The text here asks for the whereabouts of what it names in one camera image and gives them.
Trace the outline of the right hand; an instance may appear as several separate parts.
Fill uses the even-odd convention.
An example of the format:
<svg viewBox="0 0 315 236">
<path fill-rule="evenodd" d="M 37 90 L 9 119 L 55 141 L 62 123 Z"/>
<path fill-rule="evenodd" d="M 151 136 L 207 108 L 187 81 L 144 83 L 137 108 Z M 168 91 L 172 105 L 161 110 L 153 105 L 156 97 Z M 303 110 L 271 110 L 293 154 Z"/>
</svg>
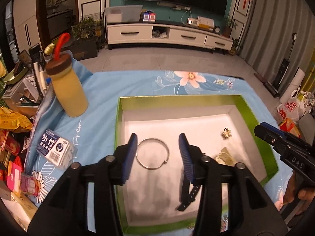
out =
<svg viewBox="0 0 315 236">
<path fill-rule="evenodd" d="M 286 205 L 294 201 L 294 198 L 298 196 L 298 198 L 304 201 L 303 206 L 295 213 L 299 215 L 306 211 L 310 206 L 310 203 L 314 199 L 315 196 L 315 189 L 314 188 L 303 188 L 301 190 L 297 190 L 298 187 L 296 185 L 296 172 L 293 171 L 292 176 L 288 181 L 288 185 L 286 188 L 286 192 L 283 196 L 283 204 Z"/>
</svg>

